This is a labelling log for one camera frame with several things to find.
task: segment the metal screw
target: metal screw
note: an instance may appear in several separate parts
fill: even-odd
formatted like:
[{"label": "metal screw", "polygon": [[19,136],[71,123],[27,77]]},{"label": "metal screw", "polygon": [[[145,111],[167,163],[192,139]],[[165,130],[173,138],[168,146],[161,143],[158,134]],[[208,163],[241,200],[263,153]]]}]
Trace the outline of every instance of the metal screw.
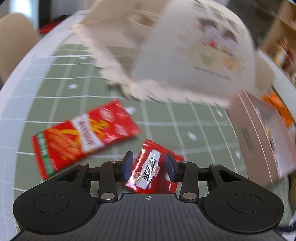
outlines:
[{"label": "metal screw", "polygon": [[195,193],[186,192],[186,193],[183,193],[182,197],[187,199],[187,200],[193,200],[193,199],[196,199],[197,196],[196,196]]},{"label": "metal screw", "polygon": [[101,198],[104,200],[111,200],[111,199],[115,198],[115,195],[110,192],[105,192],[101,195]]}]

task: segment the blurred white bag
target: blurred white bag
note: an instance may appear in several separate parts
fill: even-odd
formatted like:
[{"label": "blurred white bag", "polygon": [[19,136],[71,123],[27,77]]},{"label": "blurred white bag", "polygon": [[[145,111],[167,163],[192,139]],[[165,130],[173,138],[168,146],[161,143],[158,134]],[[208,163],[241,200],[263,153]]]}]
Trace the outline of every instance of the blurred white bag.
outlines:
[{"label": "blurred white bag", "polygon": [[211,0],[102,0],[73,30],[126,96],[227,106],[256,89],[249,31]]}]

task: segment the printed label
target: printed label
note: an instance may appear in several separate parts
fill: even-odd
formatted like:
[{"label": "printed label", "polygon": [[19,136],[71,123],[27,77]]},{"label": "printed label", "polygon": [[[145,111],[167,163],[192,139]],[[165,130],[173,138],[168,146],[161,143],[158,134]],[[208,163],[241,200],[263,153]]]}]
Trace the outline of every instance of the printed label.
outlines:
[{"label": "printed label", "polygon": [[47,172],[48,175],[51,175],[53,174],[54,170],[52,168],[52,165],[49,159],[45,138],[42,132],[37,134],[37,139],[38,139],[38,144],[41,152],[42,161],[44,163],[45,171]]},{"label": "printed label", "polygon": [[158,162],[160,158],[160,152],[156,150],[152,150],[146,161],[144,162],[141,173],[140,173],[140,181],[137,184],[138,187],[142,189],[146,189],[148,184],[151,182],[152,178],[154,177],[157,167],[158,167]]},{"label": "printed label", "polygon": [[82,114],[72,119],[71,122],[79,132],[83,152],[90,152],[93,149],[104,147],[103,142],[91,130],[88,114]]},{"label": "printed label", "polygon": [[252,139],[250,137],[250,134],[249,134],[247,128],[245,128],[245,127],[242,128],[242,133],[243,133],[244,138],[246,140],[246,143],[247,143],[247,146],[248,146],[248,150],[249,151],[254,150],[254,145],[253,145]]}]

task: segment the red snack box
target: red snack box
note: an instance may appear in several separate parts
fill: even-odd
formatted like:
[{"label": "red snack box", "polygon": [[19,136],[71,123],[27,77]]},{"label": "red snack box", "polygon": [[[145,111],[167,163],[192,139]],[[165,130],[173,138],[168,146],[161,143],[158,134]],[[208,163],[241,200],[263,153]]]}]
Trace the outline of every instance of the red snack box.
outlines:
[{"label": "red snack box", "polygon": [[119,100],[46,129],[32,137],[41,177],[140,132]]},{"label": "red snack box", "polygon": [[125,186],[139,193],[174,193],[177,183],[172,183],[165,168],[165,155],[170,153],[177,161],[182,156],[146,140],[132,169],[132,174]]}]

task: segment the green cutting mat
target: green cutting mat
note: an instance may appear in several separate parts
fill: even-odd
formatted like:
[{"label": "green cutting mat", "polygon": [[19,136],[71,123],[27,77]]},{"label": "green cutting mat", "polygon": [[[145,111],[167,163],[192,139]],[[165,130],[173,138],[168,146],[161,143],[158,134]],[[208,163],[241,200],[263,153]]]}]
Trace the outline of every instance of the green cutting mat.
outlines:
[{"label": "green cutting mat", "polygon": [[[120,99],[131,113],[142,134],[100,150],[81,162],[98,167],[105,161],[120,160],[127,151],[132,151],[136,158],[148,138],[182,154],[199,167],[219,163],[247,177],[236,134],[224,109],[206,104],[129,100],[118,87],[108,86],[100,77],[100,69],[94,66],[94,60],[82,45],[61,45],[53,55],[56,60],[41,84],[25,122],[15,170],[15,199],[42,182],[31,136],[114,98]],[[120,185],[118,188],[119,193],[126,192]],[[208,193],[205,182],[200,182],[199,188],[200,196]],[[91,194],[97,194],[97,190],[97,183],[93,184]]]}]

